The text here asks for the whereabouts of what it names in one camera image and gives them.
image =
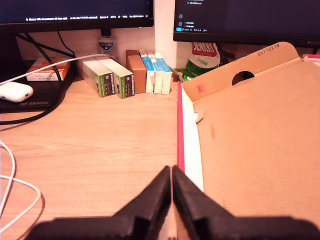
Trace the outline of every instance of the red stripe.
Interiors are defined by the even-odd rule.
[[[308,56],[308,58],[312,58],[312,59],[320,59],[320,55],[318,54],[306,54]]]
[[[177,106],[177,165],[185,172],[184,150],[184,116],[182,111],[182,83],[178,82],[178,106]]]

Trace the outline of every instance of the monitor stand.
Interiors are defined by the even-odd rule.
[[[33,61],[23,61],[17,39],[14,34],[0,35],[0,82],[25,74]],[[76,64],[70,65],[68,74],[63,81],[63,89],[60,101],[77,75]],[[10,102],[0,99],[1,113],[19,113],[43,111],[53,105],[60,85],[57,81],[27,81],[26,77],[15,82],[27,84],[33,88],[33,95],[23,102]]]

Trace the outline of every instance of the white wall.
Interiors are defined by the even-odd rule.
[[[154,0],[155,50],[175,68],[177,42],[174,41],[175,0]]]
[[[75,51],[76,55],[83,56],[98,52],[98,38],[100,30],[77,30],[60,32],[65,44]],[[122,65],[126,64],[126,50],[144,48],[146,51],[155,50],[155,28],[119,28],[113,29],[112,36],[116,38],[119,60]],[[37,42],[67,50],[60,42],[56,32],[36,32],[30,34]],[[41,53],[30,43],[18,38],[18,45],[24,60],[35,60],[42,57]],[[59,53],[46,50],[50,57],[61,56]]]

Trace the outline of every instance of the bottle label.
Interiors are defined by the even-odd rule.
[[[113,47],[113,45],[113,42],[99,42],[99,46],[106,52],[108,52]]]

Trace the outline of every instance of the brown box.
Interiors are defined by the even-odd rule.
[[[242,71],[254,77],[233,85]],[[206,195],[235,216],[292,216],[320,228],[319,76],[279,42],[183,83],[203,117]]]
[[[127,50],[126,68],[133,72],[134,90],[136,94],[146,92],[147,69],[137,50]]]

